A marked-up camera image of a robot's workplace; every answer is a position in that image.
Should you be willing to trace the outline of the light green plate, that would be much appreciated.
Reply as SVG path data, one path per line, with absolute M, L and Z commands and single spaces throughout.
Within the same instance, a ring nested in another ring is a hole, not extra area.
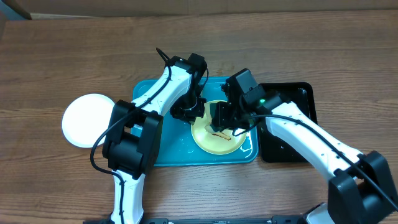
M 191 125 L 191 132 L 195 143 L 204 151 L 216 155 L 225 155 L 241 147 L 248 134 L 233 136 L 233 131 L 229 129 L 225 129 L 222 132 L 213 132 L 211 130 L 210 106 L 215 106 L 218 102 L 219 100 L 213 100 L 205 103 L 205 114 L 202 118 L 196 118 Z

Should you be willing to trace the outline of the yellow green sponge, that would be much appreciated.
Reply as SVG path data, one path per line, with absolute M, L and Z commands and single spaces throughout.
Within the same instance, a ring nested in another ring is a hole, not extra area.
M 216 134 L 219 129 L 212 123 L 213 117 L 216 114 L 217 103 L 205 103 L 206 125 L 205 130 L 211 134 Z

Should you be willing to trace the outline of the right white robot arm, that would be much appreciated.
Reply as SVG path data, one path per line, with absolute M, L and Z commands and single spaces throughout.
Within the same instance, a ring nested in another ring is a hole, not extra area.
M 305 223 L 379 223 L 397 211 L 397 190 L 386 159 L 343 144 L 277 91 L 232 91 L 210 105 L 210 129 L 238 136 L 262 128 L 295 149 L 328 183 L 328 201 Z

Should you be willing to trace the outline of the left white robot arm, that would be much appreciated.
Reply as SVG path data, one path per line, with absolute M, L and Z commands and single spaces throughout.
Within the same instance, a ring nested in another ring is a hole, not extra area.
M 141 97 L 114 105 L 102 150 L 115 181 L 114 210 L 108 223 L 139 223 L 143 218 L 144 179 L 159 154 L 164 116 L 171 112 L 189 123 L 204 115 L 200 80 L 207 71 L 200 55 L 174 56 Z

